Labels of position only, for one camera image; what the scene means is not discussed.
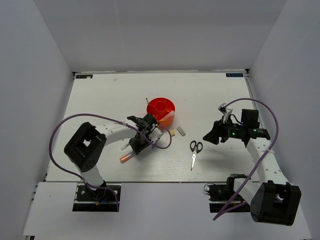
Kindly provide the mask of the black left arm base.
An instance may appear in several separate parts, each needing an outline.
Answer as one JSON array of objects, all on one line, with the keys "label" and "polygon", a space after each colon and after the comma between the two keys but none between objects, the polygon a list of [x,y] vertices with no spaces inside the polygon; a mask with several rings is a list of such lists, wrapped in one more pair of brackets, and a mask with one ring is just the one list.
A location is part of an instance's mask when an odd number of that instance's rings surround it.
[{"label": "black left arm base", "polygon": [[96,191],[84,184],[76,188],[73,212],[118,212],[114,194],[106,189]]}]

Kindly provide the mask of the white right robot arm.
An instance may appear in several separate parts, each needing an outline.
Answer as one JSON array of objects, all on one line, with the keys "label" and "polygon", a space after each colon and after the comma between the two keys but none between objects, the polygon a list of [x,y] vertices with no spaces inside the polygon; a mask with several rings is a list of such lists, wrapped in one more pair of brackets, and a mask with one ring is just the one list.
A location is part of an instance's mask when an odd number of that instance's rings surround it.
[{"label": "white right robot arm", "polygon": [[250,153],[259,181],[253,182],[245,174],[231,174],[225,185],[207,184],[204,191],[210,201],[247,202],[254,222],[276,225],[293,225],[301,199],[301,190],[290,184],[283,175],[275,154],[269,149],[270,135],[260,128],[259,112],[243,109],[241,120],[233,122],[232,109],[223,108],[223,117],[213,124],[212,130],[203,137],[215,145],[228,139],[239,139]]}]

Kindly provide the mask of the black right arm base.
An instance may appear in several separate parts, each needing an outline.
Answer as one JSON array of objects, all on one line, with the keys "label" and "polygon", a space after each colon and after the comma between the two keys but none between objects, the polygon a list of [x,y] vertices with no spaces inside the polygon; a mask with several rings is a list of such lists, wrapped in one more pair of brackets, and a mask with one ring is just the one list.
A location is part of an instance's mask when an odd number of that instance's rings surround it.
[{"label": "black right arm base", "polygon": [[[235,179],[245,179],[247,176],[244,174],[231,174],[224,184],[207,183],[203,186],[203,191],[209,196],[209,210],[210,213],[218,213],[223,205],[234,194],[234,181]],[[245,200],[238,194],[235,199],[228,205],[228,208],[235,207],[244,203]],[[229,213],[249,213],[250,205],[245,204],[236,209],[231,210]]]}]

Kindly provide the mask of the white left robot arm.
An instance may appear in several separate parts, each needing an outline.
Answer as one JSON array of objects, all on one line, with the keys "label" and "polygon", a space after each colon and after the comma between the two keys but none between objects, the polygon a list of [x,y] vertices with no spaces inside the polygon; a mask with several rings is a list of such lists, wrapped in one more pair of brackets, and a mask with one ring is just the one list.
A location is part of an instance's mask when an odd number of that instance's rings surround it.
[{"label": "white left robot arm", "polygon": [[129,139],[128,144],[137,155],[151,143],[156,144],[163,135],[157,120],[150,113],[143,118],[132,115],[127,119],[135,123],[139,132],[123,123],[94,126],[85,122],[64,147],[64,153],[90,185],[88,193],[96,200],[106,193],[105,181],[97,167],[105,146]]}]

